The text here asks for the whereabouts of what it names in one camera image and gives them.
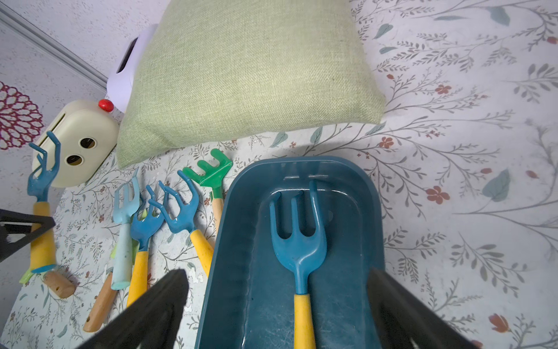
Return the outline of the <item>green square pillow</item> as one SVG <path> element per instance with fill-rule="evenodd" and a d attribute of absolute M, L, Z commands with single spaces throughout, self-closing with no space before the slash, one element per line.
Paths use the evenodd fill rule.
<path fill-rule="evenodd" d="M 135 73 L 116 146 L 125 168 L 207 142 L 377 124 L 346 1 L 172 1 Z"/>

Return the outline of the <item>purple toy toaster box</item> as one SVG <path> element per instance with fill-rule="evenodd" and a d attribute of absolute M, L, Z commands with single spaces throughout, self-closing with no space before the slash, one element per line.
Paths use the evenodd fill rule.
<path fill-rule="evenodd" d="M 152 24 L 131 39 L 109 74 L 107 96 L 115 108 L 122 113 L 126 112 L 129 105 L 139 62 L 157 28 L 158 24 Z"/>

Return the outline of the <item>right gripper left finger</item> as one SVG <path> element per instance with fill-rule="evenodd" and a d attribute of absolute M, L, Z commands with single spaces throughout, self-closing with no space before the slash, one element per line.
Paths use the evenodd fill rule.
<path fill-rule="evenodd" d="M 171 270 L 80 347 L 173 348 L 188 292 L 185 270 Z"/>

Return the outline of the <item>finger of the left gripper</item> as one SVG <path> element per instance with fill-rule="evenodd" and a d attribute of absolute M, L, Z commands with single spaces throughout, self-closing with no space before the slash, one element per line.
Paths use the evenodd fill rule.
<path fill-rule="evenodd" d="M 56 263 L 54 218 L 50 208 L 33 208 L 33 215 L 1 210 L 1 261 L 31 246 L 31 263 Z"/>

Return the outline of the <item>light blue fork white handle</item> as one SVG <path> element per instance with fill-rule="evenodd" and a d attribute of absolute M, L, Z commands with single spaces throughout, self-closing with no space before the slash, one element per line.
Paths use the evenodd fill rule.
<path fill-rule="evenodd" d="M 113 263 L 112 290 L 126 289 L 132 278 L 132 216 L 140 208 L 140 186 L 135 170 L 132 179 L 123 183 L 115 192 L 113 222 L 120 225 L 119 240 Z"/>

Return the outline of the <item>blue fork yellow handle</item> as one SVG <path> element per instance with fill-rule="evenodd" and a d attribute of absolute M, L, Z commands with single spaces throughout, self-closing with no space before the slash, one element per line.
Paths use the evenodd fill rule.
<path fill-rule="evenodd" d="M 292 233 L 281 238 L 278 232 L 277 202 L 280 193 L 270 204 L 270 231 L 274 253 L 280 264 L 294 274 L 294 347 L 315 348 L 316 339 L 312 320 L 311 299 L 308 291 L 309 275 L 322 266 L 327 255 L 327 238 L 321 205 L 318 202 L 318 185 L 315 180 L 309 187 L 315 232 L 306 236 L 300 231 L 297 198 L 291 200 Z"/>

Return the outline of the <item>teal plastic storage box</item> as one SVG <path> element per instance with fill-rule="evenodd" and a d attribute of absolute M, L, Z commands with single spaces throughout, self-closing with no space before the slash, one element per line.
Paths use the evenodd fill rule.
<path fill-rule="evenodd" d="M 272 246 L 270 202 L 278 232 L 292 231 L 291 200 L 300 228 L 315 230 L 309 194 L 318 203 L 327 255 L 309 277 L 312 320 L 319 348 L 378 348 L 366 283 L 384 269 L 382 210 L 376 187 L 356 164 L 335 156 L 255 162 L 232 182 L 214 249 L 197 348 L 292 348 L 295 279 Z"/>

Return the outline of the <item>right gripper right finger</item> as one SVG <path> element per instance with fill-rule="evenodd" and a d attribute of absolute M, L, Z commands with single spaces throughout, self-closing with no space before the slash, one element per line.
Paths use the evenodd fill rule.
<path fill-rule="evenodd" d="M 382 348 L 474 348 L 385 271 L 370 269 L 367 295 Z"/>

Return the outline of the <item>green rake wooden handle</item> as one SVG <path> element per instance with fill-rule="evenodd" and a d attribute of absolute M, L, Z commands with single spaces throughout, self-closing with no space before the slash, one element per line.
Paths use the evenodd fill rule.
<path fill-rule="evenodd" d="M 210 155 L 219 162 L 217 166 L 212 166 L 207 161 L 199 160 L 197 165 L 203 170 L 204 174 L 197 174 L 190 167 L 185 167 L 183 172 L 200 186 L 212 189 L 212 209 L 214 213 L 215 233 L 217 234 L 224 208 L 222 182 L 233 166 L 233 162 L 218 148 L 212 149 Z"/>

